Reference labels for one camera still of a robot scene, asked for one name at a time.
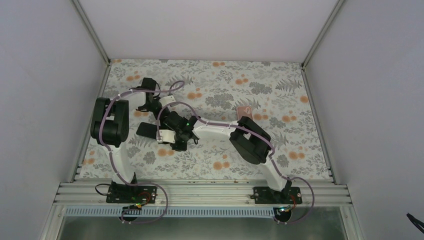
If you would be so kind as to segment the pink phone case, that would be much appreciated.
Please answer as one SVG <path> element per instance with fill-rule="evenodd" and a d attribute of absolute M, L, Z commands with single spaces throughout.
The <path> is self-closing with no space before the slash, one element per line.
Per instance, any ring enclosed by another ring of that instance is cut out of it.
<path fill-rule="evenodd" d="M 240 121 L 243 117 L 249 118 L 252 121 L 254 120 L 251 106 L 237 106 L 236 115 L 237 121 Z"/>

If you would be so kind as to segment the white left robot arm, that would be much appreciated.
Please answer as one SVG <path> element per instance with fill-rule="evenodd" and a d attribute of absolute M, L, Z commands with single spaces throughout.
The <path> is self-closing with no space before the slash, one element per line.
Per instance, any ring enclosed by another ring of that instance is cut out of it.
<path fill-rule="evenodd" d="M 162 93 L 152 78 L 143 78 L 141 85 L 117 94 L 113 98 L 99 97 L 95 101 L 90 135 L 107 153 L 113 177 L 109 196 L 131 203 L 139 197 L 141 185 L 137 182 L 127 152 L 130 132 L 130 111 L 150 111 L 160 106 Z"/>

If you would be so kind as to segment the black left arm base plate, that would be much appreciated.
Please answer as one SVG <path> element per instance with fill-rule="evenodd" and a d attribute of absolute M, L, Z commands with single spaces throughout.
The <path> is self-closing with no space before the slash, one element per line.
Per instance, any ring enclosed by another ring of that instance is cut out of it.
<path fill-rule="evenodd" d="M 154 204 L 156 195 L 156 186 L 118 184 L 109 187 L 105 201 L 110 204 Z"/>

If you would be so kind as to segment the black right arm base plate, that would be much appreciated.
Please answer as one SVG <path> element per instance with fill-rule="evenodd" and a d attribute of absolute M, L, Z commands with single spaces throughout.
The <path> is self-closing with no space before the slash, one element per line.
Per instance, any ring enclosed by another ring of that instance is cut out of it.
<path fill-rule="evenodd" d="M 302 204 L 302 194 L 299 187 L 290 187 L 289 190 L 276 191 L 266 186 L 256 186 L 250 198 L 257 205 Z"/>

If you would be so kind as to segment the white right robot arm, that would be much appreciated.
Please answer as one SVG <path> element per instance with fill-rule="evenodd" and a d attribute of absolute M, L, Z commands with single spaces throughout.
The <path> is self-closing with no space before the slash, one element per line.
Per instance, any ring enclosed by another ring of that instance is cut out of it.
<path fill-rule="evenodd" d="M 273 160 L 276 150 L 270 135 L 249 117 L 216 121 L 194 114 L 186 119 L 172 111 L 164 119 L 156 120 L 156 139 L 179 151 L 187 149 L 189 140 L 227 140 L 243 160 L 258 167 L 274 202 L 282 204 L 290 197 L 292 181 L 280 172 Z"/>

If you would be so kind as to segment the phone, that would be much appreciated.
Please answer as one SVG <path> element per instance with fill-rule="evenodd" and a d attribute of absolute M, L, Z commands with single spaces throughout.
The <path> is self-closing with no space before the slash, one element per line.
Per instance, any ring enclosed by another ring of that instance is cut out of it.
<path fill-rule="evenodd" d="M 157 125 L 148 122 L 141 122 L 135 134 L 140 137 L 156 140 L 158 134 Z"/>

